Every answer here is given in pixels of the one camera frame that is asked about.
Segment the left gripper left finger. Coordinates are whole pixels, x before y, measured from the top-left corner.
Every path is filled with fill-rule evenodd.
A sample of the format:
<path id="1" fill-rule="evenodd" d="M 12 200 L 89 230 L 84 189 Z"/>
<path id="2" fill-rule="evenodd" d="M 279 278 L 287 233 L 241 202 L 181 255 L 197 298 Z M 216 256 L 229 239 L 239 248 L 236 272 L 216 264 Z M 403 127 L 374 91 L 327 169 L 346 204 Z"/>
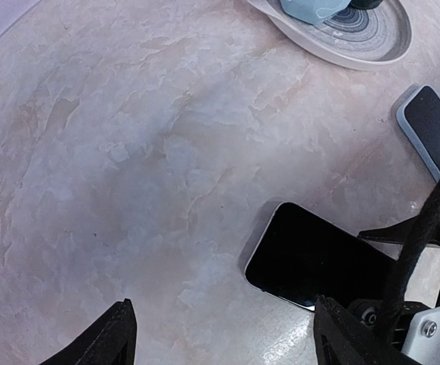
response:
<path id="1" fill-rule="evenodd" d="M 111 305 L 103 315 L 44 364 L 133 364 L 137 321 L 129 299 Z"/>

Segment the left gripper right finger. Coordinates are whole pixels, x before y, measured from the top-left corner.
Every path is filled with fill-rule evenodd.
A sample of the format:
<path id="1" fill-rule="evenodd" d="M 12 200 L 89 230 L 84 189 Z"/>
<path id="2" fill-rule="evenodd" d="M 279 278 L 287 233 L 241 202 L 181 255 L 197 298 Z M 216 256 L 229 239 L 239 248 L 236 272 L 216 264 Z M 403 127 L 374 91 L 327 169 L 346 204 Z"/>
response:
<path id="1" fill-rule="evenodd" d="M 320 296 L 313 322 L 319 364 L 412 364 L 413 359 L 382 343 L 338 302 Z"/>

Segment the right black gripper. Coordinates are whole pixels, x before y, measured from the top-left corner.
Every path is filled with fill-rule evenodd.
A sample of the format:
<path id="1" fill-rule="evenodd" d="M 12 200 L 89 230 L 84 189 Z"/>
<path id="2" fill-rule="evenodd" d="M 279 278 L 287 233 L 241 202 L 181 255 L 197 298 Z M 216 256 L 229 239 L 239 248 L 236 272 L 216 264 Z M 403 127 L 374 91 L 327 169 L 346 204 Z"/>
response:
<path id="1" fill-rule="evenodd" d="M 390 227 L 363 230 L 361 240 L 403 245 L 416 223 L 417 217 Z M 427 242 L 440 246 L 440 221 Z M 358 267 L 350 282 L 358 293 L 347 307 L 348 312 L 365 327 L 372 329 L 381 308 L 381 291 L 394 260 L 367 243 L 353 255 Z M 391 345 L 402 354 L 421 364 L 440 364 L 440 290 L 436 307 L 419 302 L 406 302 L 396 324 Z"/>

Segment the grey ceramic plate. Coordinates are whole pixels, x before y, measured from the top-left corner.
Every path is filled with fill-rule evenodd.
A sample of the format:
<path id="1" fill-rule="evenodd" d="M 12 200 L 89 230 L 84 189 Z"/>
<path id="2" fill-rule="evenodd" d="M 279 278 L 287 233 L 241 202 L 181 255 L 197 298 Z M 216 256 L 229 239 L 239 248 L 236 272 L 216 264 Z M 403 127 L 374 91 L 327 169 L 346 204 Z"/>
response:
<path id="1" fill-rule="evenodd" d="M 409 51 L 413 31 L 409 14 L 399 1 L 377 8 L 346 8 L 318 25 L 286 14 L 279 1 L 249 1 L 297 46 L 344 68 L 375 71 L 399 62 Z"/>

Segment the dark green ceramic mug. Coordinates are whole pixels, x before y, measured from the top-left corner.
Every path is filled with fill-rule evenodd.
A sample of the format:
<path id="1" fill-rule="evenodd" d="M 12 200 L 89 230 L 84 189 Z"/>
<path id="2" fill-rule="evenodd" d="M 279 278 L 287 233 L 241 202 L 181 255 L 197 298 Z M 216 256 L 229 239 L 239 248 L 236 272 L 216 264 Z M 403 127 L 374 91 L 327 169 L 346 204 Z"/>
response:
<path id="1" fill-rule="evenodd" d="M 350 7 L 359 10 L 370 10 L 377 8 L 384 0 L 352 0 Z"/>

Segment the light blue ceramic mug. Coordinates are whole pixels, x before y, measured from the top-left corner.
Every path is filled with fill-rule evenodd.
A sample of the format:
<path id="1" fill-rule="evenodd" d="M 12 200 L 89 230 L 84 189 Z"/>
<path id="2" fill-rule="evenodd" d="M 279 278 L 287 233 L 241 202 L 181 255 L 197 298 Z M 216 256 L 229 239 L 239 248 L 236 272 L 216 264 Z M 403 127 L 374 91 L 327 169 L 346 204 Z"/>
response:
<path id="1" fill-rule="evenodd" d="M 346 9 L 350 0 L 280 0 L 283 11 L 307 24 L 320 24 Z"/>

